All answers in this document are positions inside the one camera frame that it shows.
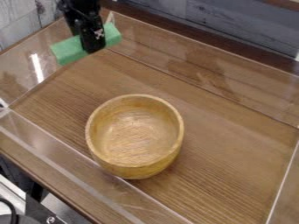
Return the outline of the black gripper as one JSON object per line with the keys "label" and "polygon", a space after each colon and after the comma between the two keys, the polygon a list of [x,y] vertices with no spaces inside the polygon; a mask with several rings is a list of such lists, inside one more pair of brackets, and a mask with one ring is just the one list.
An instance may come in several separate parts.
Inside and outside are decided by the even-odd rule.
{"label": "black gripper", "polygon": [[98,16],[98,0],[58,0],[57,8],[62,13],[71,35],[78,35],[86,53],[93,53],[106,45],[105,31]]}

